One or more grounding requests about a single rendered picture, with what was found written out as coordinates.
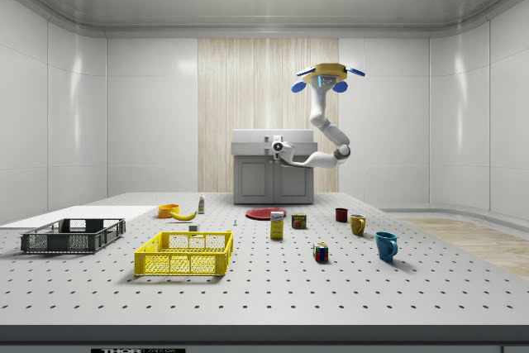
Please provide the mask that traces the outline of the white drawer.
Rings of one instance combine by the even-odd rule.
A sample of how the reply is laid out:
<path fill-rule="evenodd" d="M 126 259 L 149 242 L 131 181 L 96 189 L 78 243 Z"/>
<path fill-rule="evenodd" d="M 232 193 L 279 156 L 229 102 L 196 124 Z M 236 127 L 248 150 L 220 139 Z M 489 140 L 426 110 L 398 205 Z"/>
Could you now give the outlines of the white drawer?
<path fill-rule="evenodd" d="M 294 142 L 294 154 L 301 156 L 309 156 L 311 153 L 317 151 L 316 142 Z M 232 142 L 231 153 L 233 155 L 273 155 L 271 142 Z"/>

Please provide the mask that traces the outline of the white cabinet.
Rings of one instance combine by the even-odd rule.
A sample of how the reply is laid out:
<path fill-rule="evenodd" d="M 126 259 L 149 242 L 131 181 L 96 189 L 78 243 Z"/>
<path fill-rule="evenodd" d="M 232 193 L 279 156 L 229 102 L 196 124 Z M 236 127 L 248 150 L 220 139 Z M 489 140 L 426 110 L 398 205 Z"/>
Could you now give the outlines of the white cabinet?
<path fill-rule="evenodd" d="M 273 155 L 234 156 L 234 202 L 287 204 L 313 202 L 313 170 L 280 165 L 275 141 L 315 142 L 311 129 L 235 129 L 232 142 L 271 142 Z M 303 162 L 308 156 L 294 155 Z"/>

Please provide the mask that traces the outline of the red plate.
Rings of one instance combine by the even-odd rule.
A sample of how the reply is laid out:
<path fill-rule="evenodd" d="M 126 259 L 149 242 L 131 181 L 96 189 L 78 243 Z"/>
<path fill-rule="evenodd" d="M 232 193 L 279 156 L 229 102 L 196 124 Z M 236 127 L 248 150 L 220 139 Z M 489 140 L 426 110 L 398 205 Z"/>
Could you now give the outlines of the red plate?
<path fill-rule="evenodd" d="M 286 211 L 282 208 L 252 208 L 245 213 L 245 216 L 253 220 L 269 221 L 272 212 L 281 212 L 283 217 L 286 216 Z"/>

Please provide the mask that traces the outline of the yellow box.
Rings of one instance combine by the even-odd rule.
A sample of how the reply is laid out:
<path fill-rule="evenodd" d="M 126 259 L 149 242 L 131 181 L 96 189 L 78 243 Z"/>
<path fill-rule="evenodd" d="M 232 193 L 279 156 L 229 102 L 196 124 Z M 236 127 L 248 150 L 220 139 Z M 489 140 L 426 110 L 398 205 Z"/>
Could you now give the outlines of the yellow box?
<path fill-rule="evenodd" d="M 284 211 L 270 213 L 270 238 L 282 240 L 284 232 Z"/>

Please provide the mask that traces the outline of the drone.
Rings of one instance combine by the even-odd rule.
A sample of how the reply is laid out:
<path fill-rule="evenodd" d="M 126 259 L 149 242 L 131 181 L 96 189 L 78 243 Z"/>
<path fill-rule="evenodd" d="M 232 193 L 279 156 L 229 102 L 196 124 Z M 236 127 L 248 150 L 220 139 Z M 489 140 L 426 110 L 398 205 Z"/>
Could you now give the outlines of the drone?
<path fill-rule="evenodd" d="M 365 76 L 364 72 L 343 64 L 322 63 L 310 66 L 305 70 L 297 72 L 297 76 L 301 79 L 293 84 L 292 91 L 298 93 L 304 90 L 306 85 L 311 83 L 312 77 L 318 77 L 318 84 L 322 85 L 322 80 L 319 78 L 320 76 L 334 76 L 336 77 L 336 83 L 332 87 L 332 90 L 337 93 L 344 93 L 348 88 L 348 85 L 345 82 L 348 72 L 362 77 Z"/>

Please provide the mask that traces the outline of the yellow basket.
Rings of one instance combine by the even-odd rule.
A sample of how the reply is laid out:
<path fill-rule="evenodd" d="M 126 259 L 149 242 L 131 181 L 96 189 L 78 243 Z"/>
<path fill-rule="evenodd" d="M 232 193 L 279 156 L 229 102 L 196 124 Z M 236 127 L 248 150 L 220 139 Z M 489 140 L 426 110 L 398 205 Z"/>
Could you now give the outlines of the yellow basket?
<path fill-rule="evenodd" d="M 135 252 L 136 275 L 224 275 L 232 231 L 162 231 Z"/>

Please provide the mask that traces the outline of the blue mug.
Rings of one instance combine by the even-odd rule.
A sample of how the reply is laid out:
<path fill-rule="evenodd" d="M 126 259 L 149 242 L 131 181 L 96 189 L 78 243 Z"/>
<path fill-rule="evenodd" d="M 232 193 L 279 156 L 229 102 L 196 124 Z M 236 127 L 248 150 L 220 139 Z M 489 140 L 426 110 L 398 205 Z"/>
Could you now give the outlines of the blue mug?
<path fill-rule="evenodd" d="M 397 236 L 387 231 L 378 231 L 375 235 L 379 258 L 391 262 L 398 253 Z"/>

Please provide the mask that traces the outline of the white board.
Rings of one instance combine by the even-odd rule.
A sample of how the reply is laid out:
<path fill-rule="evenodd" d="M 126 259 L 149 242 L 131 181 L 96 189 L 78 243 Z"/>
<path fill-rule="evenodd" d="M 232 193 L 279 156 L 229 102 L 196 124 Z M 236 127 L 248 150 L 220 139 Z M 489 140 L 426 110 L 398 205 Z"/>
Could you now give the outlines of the white board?
<path fill-rule="evenodd" d="M 153 209 L 156 206 L 73 206 L 1 225 L 0 229 L 34 229 L 64 218 L 131 220 Z"/>

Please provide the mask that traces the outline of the dark grey basket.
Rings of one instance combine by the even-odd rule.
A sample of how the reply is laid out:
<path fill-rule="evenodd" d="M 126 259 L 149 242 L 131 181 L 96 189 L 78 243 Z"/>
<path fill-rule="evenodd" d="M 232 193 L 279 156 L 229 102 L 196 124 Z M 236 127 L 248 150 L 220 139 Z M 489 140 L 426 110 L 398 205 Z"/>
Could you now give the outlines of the dark grey basket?
<path fill-rule="evenodd" d="M 29 254 L 94 253 L 126 231 L 124 218 L 63 218 L 21 234 Z"/>

